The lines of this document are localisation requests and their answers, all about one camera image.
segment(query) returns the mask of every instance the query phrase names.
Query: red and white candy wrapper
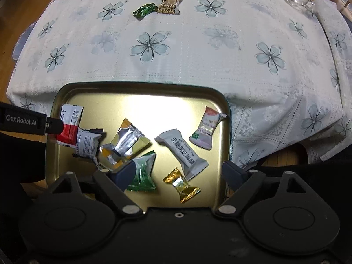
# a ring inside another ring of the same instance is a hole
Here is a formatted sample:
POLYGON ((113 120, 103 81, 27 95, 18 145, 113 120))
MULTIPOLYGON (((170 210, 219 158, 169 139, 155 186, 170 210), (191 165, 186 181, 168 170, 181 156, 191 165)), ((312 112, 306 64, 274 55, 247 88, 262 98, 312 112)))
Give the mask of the red and white candy wrapper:
POLYGON ((78 105, 64 104, 61 108, 60 119, 64 123, 64 130, 56 135, 59 145, 76 148, 77 132, 83 107, 78 105))
POLYGON ((207 106, 198 129, 189 137, 189 140, 201 148, 210 150, 213 145, 212 135, 214 130, 224 118, 226 118, 226 114, 219 113, 207 106))

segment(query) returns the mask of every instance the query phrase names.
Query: black plastic mount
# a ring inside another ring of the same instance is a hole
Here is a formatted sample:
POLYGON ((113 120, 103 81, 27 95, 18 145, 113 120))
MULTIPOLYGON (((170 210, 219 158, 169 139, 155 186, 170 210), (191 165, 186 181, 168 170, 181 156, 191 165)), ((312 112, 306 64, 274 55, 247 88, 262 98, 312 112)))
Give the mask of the black plastic mount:
POLYGON ((0 102, 0 130, 35 135, 60 134, 64 128, 60 119, 0 102))

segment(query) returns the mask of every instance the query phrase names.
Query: silver candy wrapper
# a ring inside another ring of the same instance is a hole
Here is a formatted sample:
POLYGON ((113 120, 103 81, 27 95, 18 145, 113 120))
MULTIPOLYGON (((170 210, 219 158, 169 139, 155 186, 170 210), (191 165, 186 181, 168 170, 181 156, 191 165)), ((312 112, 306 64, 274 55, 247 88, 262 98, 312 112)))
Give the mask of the silver candy wrapper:
POLYGON ((154 139, 158 143, 167 146, 173 152, 174 156, 181 163, 184 177, 187 181, 193 179, 209 165, 206 160, 198 157, 177 129, 161 133, 154 139))

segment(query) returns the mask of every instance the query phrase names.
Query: red object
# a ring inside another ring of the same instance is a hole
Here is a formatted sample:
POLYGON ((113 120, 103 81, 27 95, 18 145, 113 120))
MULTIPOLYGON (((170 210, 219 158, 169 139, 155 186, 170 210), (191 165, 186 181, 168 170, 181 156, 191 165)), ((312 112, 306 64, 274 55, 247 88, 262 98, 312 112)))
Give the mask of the red object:
POLYGON ((64 124, 64 130, 61 132, 60 135, 56 135, 56 140, 66 144, 76 145, 77 132, 78 126, 64 124))

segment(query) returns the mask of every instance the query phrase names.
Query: candy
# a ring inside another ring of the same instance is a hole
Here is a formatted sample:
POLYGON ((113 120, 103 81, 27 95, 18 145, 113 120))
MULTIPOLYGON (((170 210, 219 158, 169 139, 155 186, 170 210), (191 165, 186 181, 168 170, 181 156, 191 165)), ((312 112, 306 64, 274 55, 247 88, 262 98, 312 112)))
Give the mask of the candy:
POLYGON ((163 0, 158 7, 158 13, 179 15, 178 4, 180 0, 163 0))
POLYGON ((174 186, 180 195, 180 203, 182 204, 201 192, 200 188, 191 187, 177 168, 168 174, 163 182, 174 186))
POLYGON ((99 164, 113 171, 149 143, 150 140, 125 118, 111 143, 99 148, 99 164))
POLYGON ((210 150, 212 148, 212 135, 219 122, 226 118, 226 114, 206 107, 198 129, 189 137, 189 140, 199 147, 210 150))
POLYGON ((103 135, 103 129, 83 130, 78 128, 76 151, 74 157, 88 158, 98 165, 96 153, 99 147, 99 139, 103 135))
POLYGON ((138 10, 132 12, 133 16, 135 16, 137 19, 140 19, 152 12, 156 12, 158 10, 158 7, 156 4, 151 3, 151 4, 145 4, 144 6, 138 8, 138 10))
POLYGON ((78 105, 64 104, 61 108, 60 119, 64 123, 64 130, 60 135, 56 135, 59 145, 76 148, 78 124, 83 107, 78 105))
POLYGON ((161 133, 154 139, 158 143, 167 146, 173 152, 176 159, 181 163, 187 181, 194 178, 209 165, 206 160, 198 157, 177 129, 161 133))
POLYGON ((151 151, 139 158, 134 158, 133 161, 136 164, 136 176, 133 181, 127 187, 127 190, 132 191, 154 191, 155 184, 150 177, 156 153, 151 151))

